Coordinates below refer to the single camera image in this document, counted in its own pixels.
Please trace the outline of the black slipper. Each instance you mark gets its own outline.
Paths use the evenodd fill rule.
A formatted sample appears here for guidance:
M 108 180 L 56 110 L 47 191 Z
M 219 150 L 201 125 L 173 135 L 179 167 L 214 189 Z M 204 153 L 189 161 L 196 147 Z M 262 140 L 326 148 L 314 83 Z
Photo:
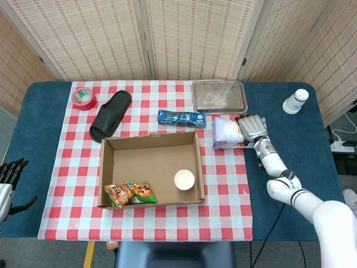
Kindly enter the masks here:
M 95 142 L 112 137 L 132 102 L 132 96 L 125 90 L 117 91 L 102 105 L 89 128 L 89 135 Z

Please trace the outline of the right silver hand orange fingertips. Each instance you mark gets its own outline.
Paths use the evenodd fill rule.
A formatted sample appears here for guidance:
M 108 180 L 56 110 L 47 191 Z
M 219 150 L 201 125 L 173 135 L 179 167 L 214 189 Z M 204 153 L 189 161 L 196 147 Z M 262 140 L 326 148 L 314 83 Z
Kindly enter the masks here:
M 268 131 L 262 118 L 257 114 L 241 114 L 235 117 L 235 121 L 243 135 L 243 146 L 256 143 L 260 138 L 267 138 Z

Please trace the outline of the bamboo folding screen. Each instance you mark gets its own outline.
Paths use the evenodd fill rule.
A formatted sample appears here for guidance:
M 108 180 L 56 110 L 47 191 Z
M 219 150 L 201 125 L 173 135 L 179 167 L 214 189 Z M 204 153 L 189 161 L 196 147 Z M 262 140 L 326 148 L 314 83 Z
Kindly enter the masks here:
M 0 0 L 0 44 L 36 62 L 8 81 L 306 82 L 324 124 L 357 108 L 357 0 Z

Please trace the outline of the white power strip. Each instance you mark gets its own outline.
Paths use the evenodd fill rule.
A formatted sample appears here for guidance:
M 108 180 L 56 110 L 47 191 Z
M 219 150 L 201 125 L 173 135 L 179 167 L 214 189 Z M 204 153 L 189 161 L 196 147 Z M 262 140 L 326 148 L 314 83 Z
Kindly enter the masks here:
M 344 146 L 343 141 L 334 141 L 331 145 L 331 151 L 332 152 L 339 152 L 339 153 L 354 153 L 355 149 L 354 147 L 350 146 Z

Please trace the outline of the small white paper cup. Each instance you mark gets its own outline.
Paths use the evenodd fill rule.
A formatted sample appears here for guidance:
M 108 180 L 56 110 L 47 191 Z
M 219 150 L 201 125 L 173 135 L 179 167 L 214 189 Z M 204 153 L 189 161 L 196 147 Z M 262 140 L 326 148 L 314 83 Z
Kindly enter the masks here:
M 189 190 L 195 184 L 195 176 L 190 170 L 179 170 L 174 176 L 174 183 L 179 190 Z

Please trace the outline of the dark blue chair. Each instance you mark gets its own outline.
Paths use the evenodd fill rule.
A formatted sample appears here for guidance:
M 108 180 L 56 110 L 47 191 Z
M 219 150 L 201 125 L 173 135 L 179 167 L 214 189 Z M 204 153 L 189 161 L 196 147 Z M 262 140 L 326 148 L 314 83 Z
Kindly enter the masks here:
M 123 241 L 115 268 L 236 268 L 234 244 Z

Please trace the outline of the left silver hand black fingers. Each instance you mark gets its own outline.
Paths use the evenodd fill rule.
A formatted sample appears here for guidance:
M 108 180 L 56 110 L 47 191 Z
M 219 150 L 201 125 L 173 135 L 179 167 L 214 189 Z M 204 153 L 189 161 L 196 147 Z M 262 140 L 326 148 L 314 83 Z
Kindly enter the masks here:
M 17 184 L 27 164 L 28 160 L 20 158 L 0 165 L 0 224 L 8 216 L 28 210 L 37 201 L 38 196 L 35 195 L 23 205 L 14 207 L 12 204 Z

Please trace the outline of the green snack bag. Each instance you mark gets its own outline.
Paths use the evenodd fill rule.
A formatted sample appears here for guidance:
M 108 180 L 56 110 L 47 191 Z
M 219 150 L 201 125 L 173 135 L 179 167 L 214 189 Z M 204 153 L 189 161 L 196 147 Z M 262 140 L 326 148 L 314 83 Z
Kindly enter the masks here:
M 118 209 L 129 204 L 155 204 L 157 199 L 151 186 L 146 182 L 124 181 L 103 186 L 103 190 Z

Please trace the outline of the blue rectangular packet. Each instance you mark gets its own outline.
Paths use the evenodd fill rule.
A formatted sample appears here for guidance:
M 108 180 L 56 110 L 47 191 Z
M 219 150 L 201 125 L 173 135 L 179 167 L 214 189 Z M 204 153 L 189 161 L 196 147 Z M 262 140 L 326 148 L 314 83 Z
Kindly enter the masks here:
M 205 113 L 174 112 L 160 109 L 157 114 L 159 125 L 182 126 L 203 129 L 206 126 Z

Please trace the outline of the red tape roll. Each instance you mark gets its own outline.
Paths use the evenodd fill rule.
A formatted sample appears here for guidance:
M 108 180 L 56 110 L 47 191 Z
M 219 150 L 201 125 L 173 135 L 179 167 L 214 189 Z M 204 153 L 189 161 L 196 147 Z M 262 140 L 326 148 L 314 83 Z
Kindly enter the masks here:
M 86 87 L 76 89 L 71 96 L 71 100 L 74 108 L 81 111 L 88 111 L 94 108 L 97 103 L 94 92 Z

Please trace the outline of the rectangular metal tray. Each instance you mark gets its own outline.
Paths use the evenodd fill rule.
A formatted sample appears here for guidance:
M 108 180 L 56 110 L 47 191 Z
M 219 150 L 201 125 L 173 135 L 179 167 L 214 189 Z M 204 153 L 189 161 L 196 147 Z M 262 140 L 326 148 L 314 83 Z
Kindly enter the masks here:
M 194 111 L 242 114 L 248 110 L 245 88 L 238 80 L 199 80 L 191 86 Z

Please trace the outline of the upside-down paper cup stack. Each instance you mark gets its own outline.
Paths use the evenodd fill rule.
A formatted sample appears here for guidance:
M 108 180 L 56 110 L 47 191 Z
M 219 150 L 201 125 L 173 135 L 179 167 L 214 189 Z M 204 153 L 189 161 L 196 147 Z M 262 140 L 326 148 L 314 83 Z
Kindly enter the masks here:
M 308 98 L 309 93 L 307 90 L 298 89 L 283 102 L 282 108 L 288 114 L 296 114 L 301 110 Z

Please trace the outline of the white tissue pack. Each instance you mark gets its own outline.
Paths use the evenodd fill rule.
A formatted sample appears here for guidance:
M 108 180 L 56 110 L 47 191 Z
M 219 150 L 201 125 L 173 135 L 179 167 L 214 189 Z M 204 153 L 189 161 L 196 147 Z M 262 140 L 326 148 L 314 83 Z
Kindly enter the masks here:
M 243 135 L 239 129 L 238 124 L 234 120 L 216 118 L 211 124 L 213 134 L 213 149 L 243 149 L 253 148 L 256 143 L 249 143 L 248 146 L 243 146 Z M 263 140 L 270 140 L 269 137 L 262 138 Z

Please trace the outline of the brown cardboard box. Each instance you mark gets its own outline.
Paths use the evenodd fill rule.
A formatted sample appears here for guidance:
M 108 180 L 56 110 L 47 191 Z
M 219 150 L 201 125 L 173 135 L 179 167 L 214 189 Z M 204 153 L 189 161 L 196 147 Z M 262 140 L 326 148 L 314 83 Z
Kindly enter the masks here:
M 180 190 L 175 174 L 189 170 L 193 186 Z M 104 186 L 124 181 L 147 182 L 154 206 L 199 204 L 205 200 L 199 137 L 195 131 L 152 133 L 147 136 L 103 139 L 100 149 L 98 207 L 114 210 Z

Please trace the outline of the red white checkered tablecloth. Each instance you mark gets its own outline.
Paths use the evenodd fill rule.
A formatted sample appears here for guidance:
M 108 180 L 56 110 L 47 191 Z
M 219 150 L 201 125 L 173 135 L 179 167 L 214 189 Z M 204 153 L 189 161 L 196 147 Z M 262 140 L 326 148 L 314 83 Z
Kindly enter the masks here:
M 100 144 L 89 127 L 102 104 L 119 90 L 132 96 L 115 135 L 144 136 L 176 132 L 157 123 L 159 109 L 191 111 L 190 81 L 111 80 L 73 82 L 71 90 L 91 89 L 97 103 L 88 111 L 66 106 L 49 191 L 38 232 L 45 240 L 100 241 L 249 241 L 252 209 L 243 150 L 215 151 L 211 127 L 197 132 L 205 200 L 201 204 L 135 208 L 110 212 L 98 208 Z

